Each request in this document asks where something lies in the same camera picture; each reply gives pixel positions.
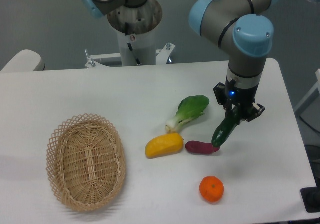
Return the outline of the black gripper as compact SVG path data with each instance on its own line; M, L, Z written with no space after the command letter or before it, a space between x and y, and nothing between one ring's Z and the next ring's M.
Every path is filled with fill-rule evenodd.
M261 76L240 77L227 76L225 84L219 82L213 89L216 100L225 110L225 117L230 115L233 106L239 112L244 113L244 119L248 122L258 118L265 107L256 103L256 93Z

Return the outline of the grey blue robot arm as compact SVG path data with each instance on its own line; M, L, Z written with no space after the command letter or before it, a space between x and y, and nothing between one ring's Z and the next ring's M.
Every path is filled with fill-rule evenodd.
M118 32L124 66L156 63L153 31L163 16L156 0L82 1L92 16L106 16ZM192 30L229 55L226 81L214 88L217 102L227 116L233 107L246 121L264 112L255 95L272 48L274 26L263 12L278 1L198 0L190 10L188 22Z

